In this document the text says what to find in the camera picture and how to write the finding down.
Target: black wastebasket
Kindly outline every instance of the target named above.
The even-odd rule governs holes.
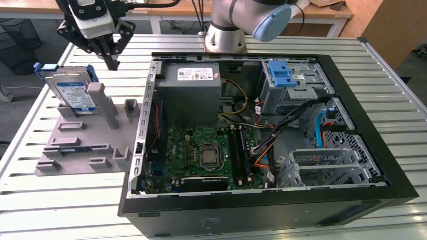
[[[39,62],[35,52],[16,42],[24,39],[19,32],[0,33],[0,61],[16,75],[32,74],[33,66]]]
[[[33,50],[41,46],[41,40],[29,19],[0,19],[0,26],[24,49]]]

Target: cardboard box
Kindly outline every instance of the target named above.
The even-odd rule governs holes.
[[[338,4],[343,2],[343,0],[308,0],[314,5],[316,5],[319,8],[331,6],[334,4]]]

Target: slatted table surface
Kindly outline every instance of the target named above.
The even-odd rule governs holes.
[[[152,52],[203,52],[195,35],[137,35],[109,72],[69,45],[60,64],[91,63],[116,104],[143,100]],[[339,227],[224,234],[195,239],[359,240],[427,238],[427,111],[368,44],[352,38],[247,39],[249,53],[331,55],[420,197]],[[1,239],[144,239],[117,217],[124,173],[36,177],[35,166],[60,116],[45,87],[0,161]]]

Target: green motherboard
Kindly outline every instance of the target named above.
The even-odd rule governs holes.
[[[240,132],[244,147],[249,150],[256,145],[255,132],[249,127]],[[227,177],[229,180],[227,190],[264,188],[263,175],[253,169],[248,181],[236,184],[233,178],[236,160],[229,145],[229,128],[171,128],[167,134],[167,157],[160,166],[161,175],[173,182],[187,177]],[[247,161],[245,166],[253,168],[253,163]],[[173,187],[164,182],[156,185],[157,193],[175,192]]]

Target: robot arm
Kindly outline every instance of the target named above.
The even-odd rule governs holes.
[[[135,4],[127,0],[56,0],[64,13],[64,22],[57,34],[87,53],[96,53],[112,71],[119,70],[119,55],[123,53],[136,25],[123,21],[135,8],[169,8],[169,4]],[[272,41],[283,32],[298,8],[288,0],[213,0],[211,27],[205,35],[205,48],[216,53],[240,53],[245,50],[245,32],[263,42]],[[302,9],[308,0],[299,0]],[[115,41],[113,33],[120,39]]]
[[[261,42],[272,41],[284,31],[290,20],[311,4],[299,0],[215,0],[205,48],[213,53],[245,51],[245,33]]]
[[[132,22],[120,18],[135,8],[169,8],[180,1],[169,4],[129,4],[120,0],[56,0],[64,13],[57,34],[87,53],[96,53],[97,57],[104,59],[108,69],[117,71],[117,58],[136,29]],[[117,41],[113,39],[115,32],[120,34]]]

